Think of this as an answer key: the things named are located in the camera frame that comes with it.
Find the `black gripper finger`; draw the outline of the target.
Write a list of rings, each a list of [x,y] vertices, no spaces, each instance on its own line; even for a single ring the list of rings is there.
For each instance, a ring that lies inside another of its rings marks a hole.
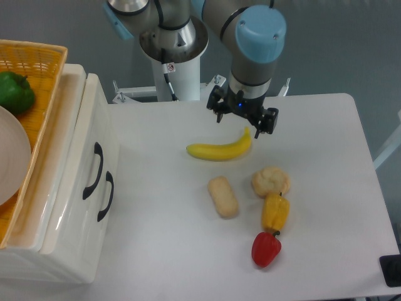
[[[225,90],[219,85],[215,85],[209,94],[206,107],[216,114],[217,123],[221,122],[225,114],[230,114],[232,112],[230,106],[225,101],[225,97]]]
[[[272,134],[278,121],[279,110],[277,108],[262,108],[256,115],[251,117],[250,123],[255,127],[254,138],[260,134]]]

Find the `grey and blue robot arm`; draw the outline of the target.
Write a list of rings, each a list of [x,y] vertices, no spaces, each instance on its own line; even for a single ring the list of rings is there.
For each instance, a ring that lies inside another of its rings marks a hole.
[[[276,108],[263,103],[284,48],[286,21],[272,1],[107,1],[107,13],[139,39],[152,62],[158,101],[199,100],[200,58],[209,32],[232,56],[227,88],[214,85],[207,108],[235,114],[272,134]]]

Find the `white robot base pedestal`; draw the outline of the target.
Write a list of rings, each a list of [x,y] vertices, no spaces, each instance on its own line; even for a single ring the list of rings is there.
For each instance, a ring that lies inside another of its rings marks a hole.
[[[140,47],[152,64],[159,102],[200,99],[201,56],[208,43],[207,29],[195,16],[182,28],[156,27],[140,35]]]

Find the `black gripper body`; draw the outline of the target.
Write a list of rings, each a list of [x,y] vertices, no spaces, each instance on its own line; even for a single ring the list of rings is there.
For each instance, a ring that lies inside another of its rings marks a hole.
[[[266,94],[258,97],[248,97],[244,90],[236,92],[227,88],[224,97],[224,114],[234,114],[247,119],[250,123],[260,123],[264,117],[263,102]]]

